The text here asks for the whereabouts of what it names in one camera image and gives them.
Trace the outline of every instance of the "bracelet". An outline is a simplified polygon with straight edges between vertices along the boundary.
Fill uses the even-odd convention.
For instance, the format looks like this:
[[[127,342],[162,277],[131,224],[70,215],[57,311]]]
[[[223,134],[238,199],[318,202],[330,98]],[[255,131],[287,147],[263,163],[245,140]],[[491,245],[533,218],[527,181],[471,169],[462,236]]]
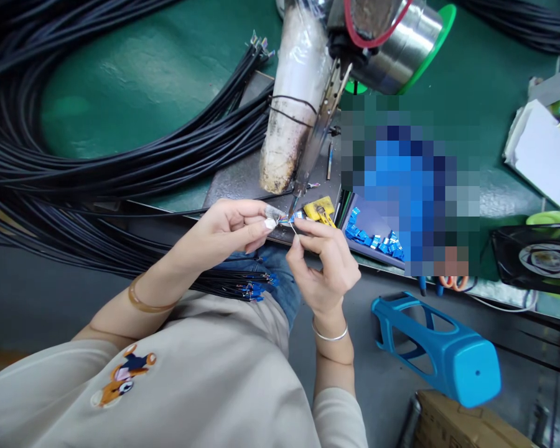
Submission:
[[[321,336],[321,334],[319,333],[319,331],[317,331],[317,328],[315,327],[315,316],[311,320],[311,327],[313,328],[313,331],[317,335],[318,338],[326,340],[328,342],[336,342],[336,341],[344,338],[344,336],[346,336],[347,333],[348,333],[348,323],[347,323],[347,327],[344,329],[344,333],[341,334],[340,336],[335,337],[335,338],[327,338],[326,336]]]
[[[138,276],[135,280],[132,281],[131,285],[129,286],[129,300],[131,301],[131,305],[137,308],[139,311],[148,312],[148,313],[159,313],[164,311],[170,311],[172,308],[176,306],[176,303],[172,305],[166,305],[164,307],[153,307],[151,305],[147,305],[139,300],[137,295],[135,294],[135,285],[139,281],[141,277],[143,277],[145,273],[142,273]]]

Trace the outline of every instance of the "yellow component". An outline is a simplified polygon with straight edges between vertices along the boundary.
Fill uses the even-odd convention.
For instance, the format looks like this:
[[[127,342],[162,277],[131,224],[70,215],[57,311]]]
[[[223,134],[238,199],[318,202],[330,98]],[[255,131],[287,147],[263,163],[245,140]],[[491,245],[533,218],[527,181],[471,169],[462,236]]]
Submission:
[[[330,215],[335,211],[332,199],[329,196],[323,197],[303,207],[307,216],[313,221],[320,221],[323,224],[336,228],[336,224]]]

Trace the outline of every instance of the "hand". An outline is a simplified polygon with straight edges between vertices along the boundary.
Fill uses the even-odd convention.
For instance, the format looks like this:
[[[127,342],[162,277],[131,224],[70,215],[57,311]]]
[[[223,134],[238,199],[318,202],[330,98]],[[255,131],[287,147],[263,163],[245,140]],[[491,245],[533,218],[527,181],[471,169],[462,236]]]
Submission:
[[[219,199],[170,251],[176,268],[201,273],[232,252],[253,252],[276,227],[266,220],[267,204],[257,200]]]
[[[361,278],[359,265],[340,230],[301,219],[294,224],[312,236],[295,235],[286,261],[307,304],[316,315],[327,314],[342,305],[344,294]],[[319,255],[321,271],[307,266],[305,249]]]

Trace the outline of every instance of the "white paper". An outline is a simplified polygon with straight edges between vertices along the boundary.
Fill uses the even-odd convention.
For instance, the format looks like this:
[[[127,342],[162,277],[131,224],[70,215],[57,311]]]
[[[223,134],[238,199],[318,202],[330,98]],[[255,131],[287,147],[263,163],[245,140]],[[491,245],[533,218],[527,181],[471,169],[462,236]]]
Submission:
[[[560,128],[539,101],[517,114],[504,150],[505,163],[560,207]]]

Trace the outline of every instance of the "white tube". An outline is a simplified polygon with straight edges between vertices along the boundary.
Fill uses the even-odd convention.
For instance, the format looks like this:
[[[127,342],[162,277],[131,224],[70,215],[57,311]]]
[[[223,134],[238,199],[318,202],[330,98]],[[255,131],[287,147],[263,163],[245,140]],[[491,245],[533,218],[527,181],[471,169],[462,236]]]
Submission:
[[[315,110],[319,109],[332,61],[322,18],[307,0],[286,2],[274,85],[274,96],[306,101]],[[271,107],[294,118],[271,110],[261,148],[259,184],[265,191],[280,194],[289,186],[316,113],[307,104],[289,98],[273,98]]]

